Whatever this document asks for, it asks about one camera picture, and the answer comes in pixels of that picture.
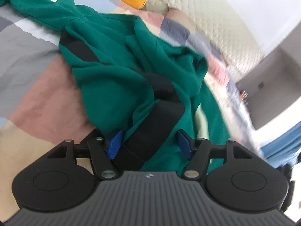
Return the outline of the cream quilted headboard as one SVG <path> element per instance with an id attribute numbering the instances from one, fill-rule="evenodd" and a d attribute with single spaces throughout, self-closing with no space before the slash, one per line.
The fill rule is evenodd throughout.
<path id="1" fill-rule="evenodd" d="M 143 8 L 164 16 L 170 9 L 187 15 L 222 53 L 235 82 L 264 57 L 251 31 L 226 0 L 147 0 Z"/>

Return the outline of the dark niche wall socket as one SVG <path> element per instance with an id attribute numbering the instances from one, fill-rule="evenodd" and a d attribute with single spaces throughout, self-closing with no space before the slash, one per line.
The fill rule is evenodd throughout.
<path id="1" fill-rule="evenodd" d="M 261 82 L 261 83 L 258 85 L 258 89 L 262 89 L 264 86 L 265 86 L 265 83 L 264 83 L 264 82 Z"/>

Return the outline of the patchwork plaid duvet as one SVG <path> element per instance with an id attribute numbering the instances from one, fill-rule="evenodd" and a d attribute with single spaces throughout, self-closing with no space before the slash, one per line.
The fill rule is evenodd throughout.
<path id="1" fill-rule="evenodd" d="M 204 80 L 230 136 L 259 152 L 251 119 L 224 60 L 186 14 L 165 4 L 136 10 L 120 0 L 74 1 L 98 12 L 135 14 L 156 36 L 204 55 L 209 64 Z M 56 32 L 9 5 L 1 7 L 1 221 L 18 211 L 11 186 L 21 170 L 62 140 L 80 142 L 93 130 L 58 42 Z"/>

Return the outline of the green printed sweatshirt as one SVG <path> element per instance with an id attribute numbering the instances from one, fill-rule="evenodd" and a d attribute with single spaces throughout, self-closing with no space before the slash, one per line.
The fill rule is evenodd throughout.
<path id="1" fill-rule="evenodd" d="M 104 135 L 125 133 L 114 165 L 131 171 L 182 171 L 188 160 L 177 131 L 197 134 L 202 110 L 209 140 L 224 144 L 229 133 L 204 82 L 206 59 L 153 35 L 135 15 L 104 14 L 74 0 L 1 0 L 57 31 L 90 122 Z"/>

